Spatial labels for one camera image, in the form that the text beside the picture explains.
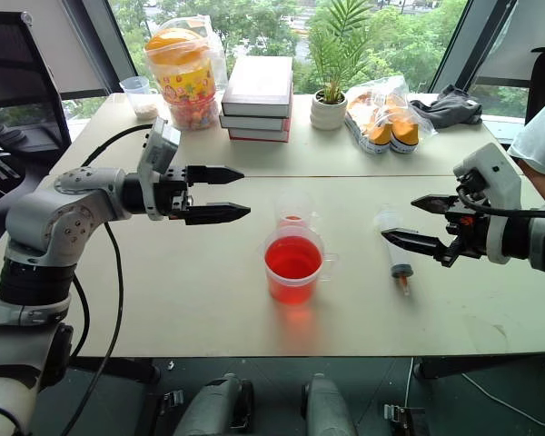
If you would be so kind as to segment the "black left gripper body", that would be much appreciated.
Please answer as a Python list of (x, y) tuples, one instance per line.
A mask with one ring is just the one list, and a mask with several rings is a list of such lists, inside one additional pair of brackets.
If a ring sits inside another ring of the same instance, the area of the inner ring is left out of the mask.
[(158, 213), (169, 219), (184, 219), (189, 213), (187, 167), (170, 166), (154, 182), (154, 201)]

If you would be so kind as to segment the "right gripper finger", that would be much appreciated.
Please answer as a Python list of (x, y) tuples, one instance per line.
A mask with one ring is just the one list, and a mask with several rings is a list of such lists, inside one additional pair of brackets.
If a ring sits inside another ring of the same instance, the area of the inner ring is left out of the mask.
[(394, 228), (381, 231), (381, 235), (393, 245), (412, 253), (419, 253), (440, 260), (447, 251), (447, 246), (440, 239), (416, 233), (410, 230)]
[(412, 200), (411, 205), (428, 213), (445, 214), (459, 201), (457, 195), (428, 194)]

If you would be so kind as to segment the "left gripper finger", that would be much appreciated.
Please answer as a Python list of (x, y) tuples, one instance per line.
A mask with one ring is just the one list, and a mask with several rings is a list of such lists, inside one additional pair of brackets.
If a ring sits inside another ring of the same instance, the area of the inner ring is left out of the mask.
[(243, 173), (227, 166), (187, 165), (185, 168), (185, 179), (189, 185), (228, 184), (243, 178)]
[(250, 212), (250, 207), (236, 203), (208, 203), (189, 206), (181, 211), (181, 218), (186, 225), (231, 223), (240, 220)]

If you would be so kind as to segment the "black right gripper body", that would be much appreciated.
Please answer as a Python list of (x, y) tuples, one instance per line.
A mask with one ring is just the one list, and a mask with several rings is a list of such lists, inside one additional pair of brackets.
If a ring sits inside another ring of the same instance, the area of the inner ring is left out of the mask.
[(459, 179), (457, 194), (449, 196), (445, 202), (444, 217), (447, 220), (446, 231), (454, 235), (454, 240), (444, 249), (441, 257), (443, 266), (452, 266), (461, 257), (480, 259), (486, 254), (486, 238), (490, 217), (465, 204), (480, 200), (476, 193), (475, 199), (470, 198), (471, 187), (482, 187), (482, 179), (476, 173), (468, 173)]

